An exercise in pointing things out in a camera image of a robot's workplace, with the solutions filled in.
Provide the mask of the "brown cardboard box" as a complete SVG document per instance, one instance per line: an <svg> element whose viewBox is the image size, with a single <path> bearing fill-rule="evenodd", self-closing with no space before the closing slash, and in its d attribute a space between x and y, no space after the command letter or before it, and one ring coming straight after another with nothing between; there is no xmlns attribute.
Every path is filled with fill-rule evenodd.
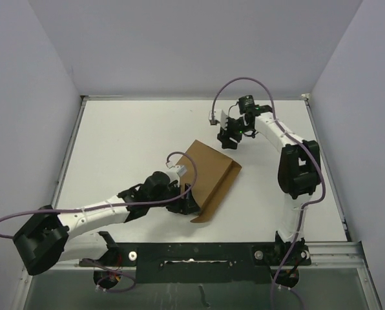
<svg viewBox="0 0 385 310"><path fill-rule="evenodd" d="M194 169L190 160L196 164L198 177L192 185L192 196L200 207L192 223L206 223L212 220L229 193L242 166L232 158L211 148L201 141L194 141L187 149L188 157L182 156L177 164L185 165L187 172L181 183L193 183Z"/></svg>

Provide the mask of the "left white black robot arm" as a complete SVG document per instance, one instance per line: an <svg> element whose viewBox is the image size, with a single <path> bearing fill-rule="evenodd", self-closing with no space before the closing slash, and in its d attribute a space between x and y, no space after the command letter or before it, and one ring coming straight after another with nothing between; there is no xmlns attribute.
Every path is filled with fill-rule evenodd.
<svg viewBox="0 0 385 310"><path fill-rule="evenodd" d="M188 215L200 211L192 194L193 184L180 182L175 172L156 171L143 183L119 192L102 203L66 213L44 206L18 230L14 245L34 276L59 261L90 258L112 264L117 249L102 227L127 223L145 216L153 207Z"/></svg>

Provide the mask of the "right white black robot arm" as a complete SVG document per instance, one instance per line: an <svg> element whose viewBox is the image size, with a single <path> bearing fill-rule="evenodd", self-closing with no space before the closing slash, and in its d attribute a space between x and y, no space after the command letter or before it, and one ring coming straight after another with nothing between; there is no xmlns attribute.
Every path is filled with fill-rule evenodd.
<svg viewBox="0 0 385 310"><path fill-rule="evenodd" d="M257 105L252 95L240 97L239 118L212 107L209 121L219 125L217 135L223 149L237 149L243 136L262 135L279 152L278 184L284 193L283 215L276 232L274 259L287 264L300 256L304 246L305 212L316 187L322 183L320 149L290 131L275 116L272 106Z"/></svg>

